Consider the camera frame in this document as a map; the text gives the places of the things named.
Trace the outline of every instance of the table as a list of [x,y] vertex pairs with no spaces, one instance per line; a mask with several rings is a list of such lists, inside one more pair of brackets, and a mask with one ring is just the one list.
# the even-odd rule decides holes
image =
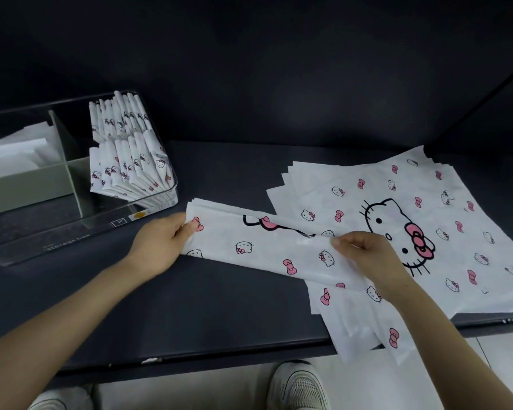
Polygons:
[[[293,160],[373,163],[403,150],[171,141],[181,211],[194,197],[274,213],[266,189],[282,185]],[[513,158],[439,155],[513,238]],[[0,268],[0,336],[57,303],[127,253],[141,219],[10,269]],[[465,335],[513,331],[513,314],[460,314]],[[302,280],[181,256],[127,296],[49,386],[103,383],[335,354]],[[161,362],[141,365],[147,358]]]

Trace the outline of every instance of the stack of plastic bags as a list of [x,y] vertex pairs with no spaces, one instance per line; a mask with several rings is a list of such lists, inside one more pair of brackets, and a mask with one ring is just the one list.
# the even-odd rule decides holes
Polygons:
[[173,171],[138,95],[89,103],[91,192],[150,208],[177,203]]
[[0,139],[0,178],[64,162],[54,126],[41,122]]
[[293,162],[267,190],[278,215],[195,199],[184,254],[302,278],[345,360],[382,343],[402,362],[415,349],[397,310],[329,238],[384,235],[448,317],[513,311],[513,241],[480,209],[455,170],[423,147],[373,165]]

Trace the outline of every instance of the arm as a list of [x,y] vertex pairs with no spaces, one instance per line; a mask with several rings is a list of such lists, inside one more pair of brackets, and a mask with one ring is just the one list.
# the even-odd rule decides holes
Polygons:
[[513,393],[409,276],[383,236],[351,232],[331,243],[354,260],[380,295],[397,308],[446,409],[513,409]]
[[124,259],[0,338],[0,410],[26,410],[118,302],[173,264],[198,226],[184,220],[177,213],[144,225]]

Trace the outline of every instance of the floor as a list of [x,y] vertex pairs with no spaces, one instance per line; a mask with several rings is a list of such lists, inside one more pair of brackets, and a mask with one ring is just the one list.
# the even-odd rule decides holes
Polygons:
[[[513,392],[513,333],[467,340]],[[344,364],[338,356],[309,358],[338,409],[442,409],[422,360],[397,366],[385,350]],[[99,386],[102,410],[263,410],[279,363],[131,380]]]

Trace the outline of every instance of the transparent container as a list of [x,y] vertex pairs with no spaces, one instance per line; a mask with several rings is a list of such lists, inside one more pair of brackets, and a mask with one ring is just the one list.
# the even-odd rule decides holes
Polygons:
[[[60,164],[0,178],[0,265],[27,260],[177,204],[177,176],[168,159],[173,186],[166,191],[134,202],[89,191],[89,148],[96,143],[88,103],[112,96],[103,93],[0,111],[0,138],[47,121],[55,126],[65,157]],[[149,120],[163,146],[151,115]],[[156,196],[167,201],[150,203]]]

